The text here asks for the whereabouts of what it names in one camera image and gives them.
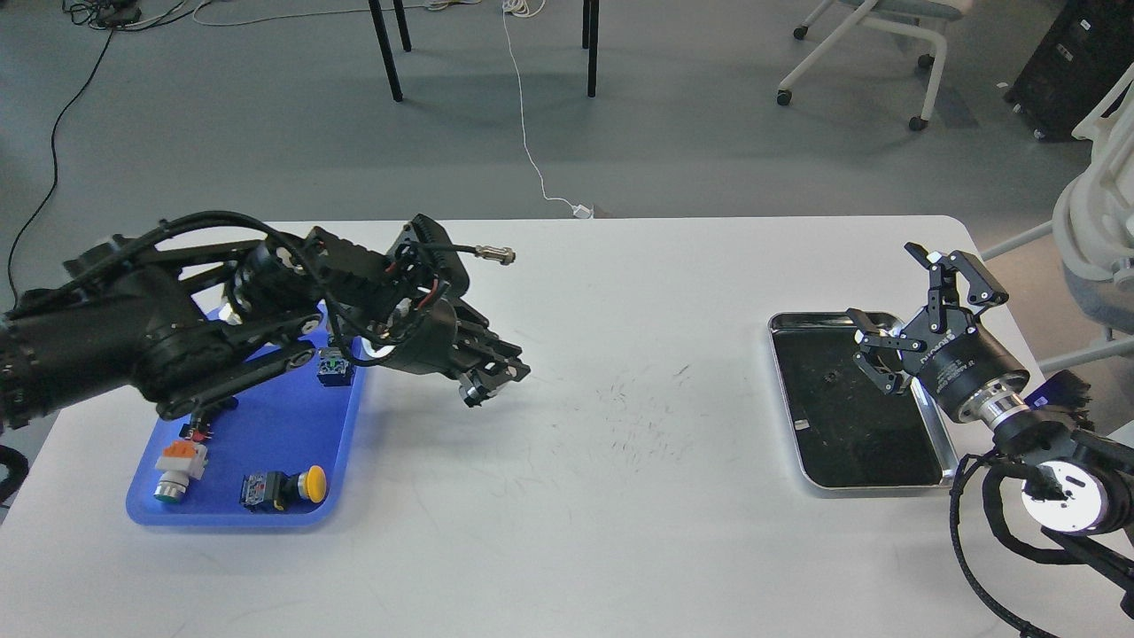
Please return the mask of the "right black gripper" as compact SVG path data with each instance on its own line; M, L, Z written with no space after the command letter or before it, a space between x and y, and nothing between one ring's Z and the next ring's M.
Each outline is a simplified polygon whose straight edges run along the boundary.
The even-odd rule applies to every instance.
M981 388L999 381L1018 393L1031 378L980 318L988 308L1007 303L1009 294L968 252L931 253L915 243L906 243L905 250L928 272L925 306L905 324L904 337L875 326L866 311L847 308L846 315L861 332L853 360L883 394L900 395L909 385L908 373L902 360L894 369L882 355L913 354L913 376L936 405L954 423L973 422L975 410L964 405Z

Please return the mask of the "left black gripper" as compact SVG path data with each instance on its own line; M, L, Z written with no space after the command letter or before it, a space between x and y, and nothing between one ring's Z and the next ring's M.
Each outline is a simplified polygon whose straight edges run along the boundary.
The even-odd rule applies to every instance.
M521 360L522 347L486 329L486 316L462 300L437 301L413 334L376 364L393 371L457 378L469 408L499 394L506 384L532 371Z

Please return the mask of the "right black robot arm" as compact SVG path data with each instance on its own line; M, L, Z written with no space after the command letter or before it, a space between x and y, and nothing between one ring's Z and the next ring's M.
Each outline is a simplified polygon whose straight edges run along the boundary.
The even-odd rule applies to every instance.
M885 394L903 394L916 381L949 419L991 431L992 449L964 456L949 490L953 554L968 586L1021 637L1044 637L981 586L960 548L960 496L985 468L982 507L996 541L1034 563L1089 565L1122 589L1122 612L1131 614L1129 558L1095 541L1131 525L1131 448L1075 423L1088 392L1073 373L1038 389L1044 405L1021 397L1029 372L981 323L1009 296L980 260L915 243L905 250L928 272L925 306L889 330L866 312L847 311L858 330L854 361Z

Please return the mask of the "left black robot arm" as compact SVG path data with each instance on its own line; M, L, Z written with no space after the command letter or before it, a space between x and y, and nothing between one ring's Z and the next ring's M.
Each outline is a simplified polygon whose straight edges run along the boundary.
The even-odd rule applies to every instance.
M3 425L137 388L162 419L202 411L304 366L328 327L355 366L458 381L469 407L528 375L518 344L464 299L462 255L417 215L386 252L325 229L295 236L230 211L113 236L69 260L68 283L23 294L3 315Z

